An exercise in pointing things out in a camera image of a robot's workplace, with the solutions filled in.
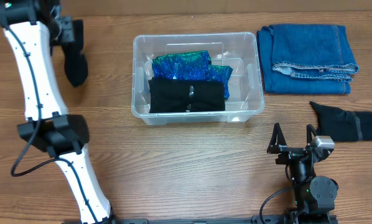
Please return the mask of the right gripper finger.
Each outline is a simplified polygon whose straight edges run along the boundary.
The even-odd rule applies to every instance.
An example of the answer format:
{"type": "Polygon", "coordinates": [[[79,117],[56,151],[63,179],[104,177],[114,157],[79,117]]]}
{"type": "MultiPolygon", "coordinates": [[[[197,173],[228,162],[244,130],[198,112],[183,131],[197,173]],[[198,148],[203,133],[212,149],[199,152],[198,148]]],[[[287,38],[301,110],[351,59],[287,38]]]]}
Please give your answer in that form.
{"type": "Polygon", "coordinates": [[[268,154],[280,154],[287,148],[285,137],[279,123],[274,125],[272,137],[267,147],[268,154]]]}
{"type": "Polygon", "coordinates": [[[313,138],[316,137],[317,132],[316,132],[316,129],[313,127],[312,124],[308,124],[306,126],[306,130],[307,130],[307,144],[310,144],[312,142],[313,138]]]}

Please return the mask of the blue green sequin garment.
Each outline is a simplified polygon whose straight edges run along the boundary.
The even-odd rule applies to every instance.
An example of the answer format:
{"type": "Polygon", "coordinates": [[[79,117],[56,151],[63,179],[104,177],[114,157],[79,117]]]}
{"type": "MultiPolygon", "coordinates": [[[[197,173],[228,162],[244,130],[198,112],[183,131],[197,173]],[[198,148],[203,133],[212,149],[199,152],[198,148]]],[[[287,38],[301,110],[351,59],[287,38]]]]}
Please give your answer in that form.
{"type": "Polygon", "coordinates": [[[152,70],[155,78],[221,82],[225,99],[230,97],[228,82],[233,69],[213,65],[207,50],[158,56],[152,60],[152,70]]]}

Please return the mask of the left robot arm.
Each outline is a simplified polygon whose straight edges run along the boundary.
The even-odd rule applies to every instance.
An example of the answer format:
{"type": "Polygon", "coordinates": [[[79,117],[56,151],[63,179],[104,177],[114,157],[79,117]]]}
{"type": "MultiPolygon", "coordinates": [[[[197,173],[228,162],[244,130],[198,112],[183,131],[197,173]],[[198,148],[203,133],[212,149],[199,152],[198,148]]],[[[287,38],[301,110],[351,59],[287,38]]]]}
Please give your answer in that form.
{"type": "Polygon", "coordinates": [[[68,112],[58,89],[51,58],[57,45],[65,56],[69,82],[80,86],[88,76],[83,23],[61,11],[59,1],[0,1],[0,26],[14,53],[24,92],[26,122],[17,126],[17,132],[27,147],[47,153],[49,162],[62,170],[81,223],[116,223],[90,161],[86,120],[68,112]]]}

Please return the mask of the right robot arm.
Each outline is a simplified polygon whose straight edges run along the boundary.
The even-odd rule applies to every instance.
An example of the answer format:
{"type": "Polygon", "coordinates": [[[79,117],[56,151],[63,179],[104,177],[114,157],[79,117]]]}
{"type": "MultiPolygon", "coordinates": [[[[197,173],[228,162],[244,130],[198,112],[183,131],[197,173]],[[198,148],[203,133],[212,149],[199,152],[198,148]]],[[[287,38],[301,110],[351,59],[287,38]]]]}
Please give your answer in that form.
{"type": "Polygon", "coordinates": [[[259,219],[266,223],[264,206],[275,196],[293,191],[295,208],[289,208],[276,219],[279,223],[337,223],[335,199],[339,186],[336,181],[318,176],[314,164],[325,160],[334,150],[335,143],[330,136],[320,136],[311,124],[306,127],[307,145],[289,147],[279,123],[274,125],[272,137],[267,147],[268,154],[277,155],[276,164],[285,166],[287,179],[291,186],[270,195],[261,205],[259,219]]]}

